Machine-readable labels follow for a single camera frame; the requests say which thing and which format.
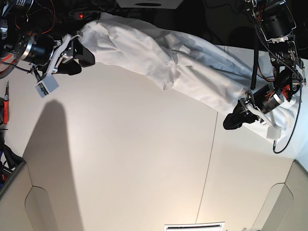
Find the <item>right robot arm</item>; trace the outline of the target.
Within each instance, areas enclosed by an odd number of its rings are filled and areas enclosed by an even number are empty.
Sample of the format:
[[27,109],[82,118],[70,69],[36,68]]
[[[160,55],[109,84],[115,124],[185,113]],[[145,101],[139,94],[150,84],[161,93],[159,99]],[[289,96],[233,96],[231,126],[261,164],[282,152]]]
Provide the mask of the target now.
[[13,69],[43,79],[52,58],[52,74],[79,74],[95,64],[81,44],[81,27],[92,16],[84,0],[2,0],[0,2],[0,77]]

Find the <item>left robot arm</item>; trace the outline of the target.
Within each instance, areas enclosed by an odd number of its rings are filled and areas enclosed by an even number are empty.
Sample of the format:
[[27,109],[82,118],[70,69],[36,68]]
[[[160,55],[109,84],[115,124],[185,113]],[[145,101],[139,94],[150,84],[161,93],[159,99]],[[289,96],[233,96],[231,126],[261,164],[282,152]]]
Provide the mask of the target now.
[[255,89],[257,74],[260,72],[258,63],[258,45],[262,44],[268,51],[273,67],[273,77],[263,77],[267,85],[255,93],[246,93],[245,98],[238,100],[233,112],[223,122],[226,130],[240,128],[242,124],[251,124],[261,117],[248,109],[264,114],[271,112],[284,101],[290,101],[306,81],[297,68],[303,69],[302,60],[298,57],[295,44],[296,23],[284,0],[245,0],[247,16],[254,23],[257,37],[254,47],[254,65],[251,89]]

